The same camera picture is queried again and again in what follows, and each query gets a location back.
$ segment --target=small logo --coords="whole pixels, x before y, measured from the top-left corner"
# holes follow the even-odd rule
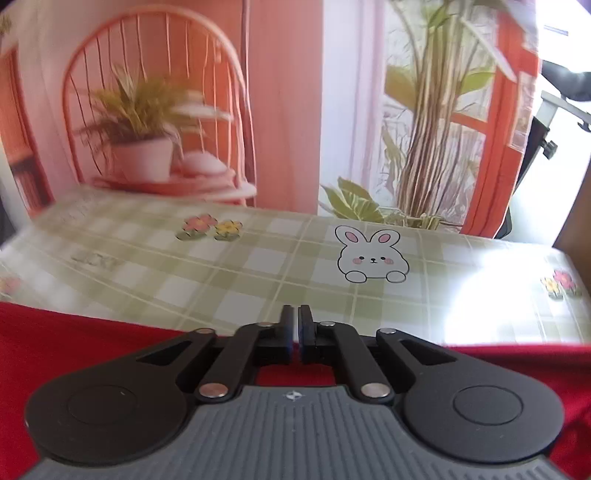
[[[303,394],[301,394],[300,392],[296,392],[295,390],[292,390],[291,392],[286,393],[283,396],[291,401],[296,401],[299,400],[301,397],[304,397]]]

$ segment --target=pink wall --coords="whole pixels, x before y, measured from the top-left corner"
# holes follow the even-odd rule
[[[257,206],[317,212],[322,103],[319,0],[251,0]]]
[[[241,50],[242,0],[160,0],[209,17]],[[66,66],[108,19],[158,0],[16,0],[24,105],[50,188],[76,185],[61,107]],[[322,96],[322,1],[251,0],[250,92],[265,208],[316,212]]]

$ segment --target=green plaid tablecloth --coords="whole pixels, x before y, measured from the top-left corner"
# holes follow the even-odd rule
[[[184,220],[242,223],[234,241],[181,241]],[[59,312],[190,330],[275,322],[283,304],[366,335],[394,326],[434,342],[584,342],[591,301],[555,249],[395,228],[407,280],[352,284],[337,269],[335,227],[383,225],[82,187],[2,248],[4,299]],[[580,297],[551,299],[540,279],[572,274]]]

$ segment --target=red fabric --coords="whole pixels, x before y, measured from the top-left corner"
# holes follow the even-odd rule
[[[38,456],[23,422],[29,395],[46,381],[179,335],[172,330],[63,315],[0,303],[0,479]],[[484,346],[458,351],[538,378],[561,397],[566,423],[551,459],[575,480],[591,475],[591,347]],[[330,385],[319,365],[261,369],[260,385]]]

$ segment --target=gray textured grip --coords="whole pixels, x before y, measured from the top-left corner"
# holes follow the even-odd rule
[[[360,403],[350,398],[344,387],[245,387],[235,400],[198,408],[181,435],[152,455],[102,468],[81,468],[45,459],[23,478],[566,479],[543,458],[497,468],[441,458],[414,440],[390,409]]]

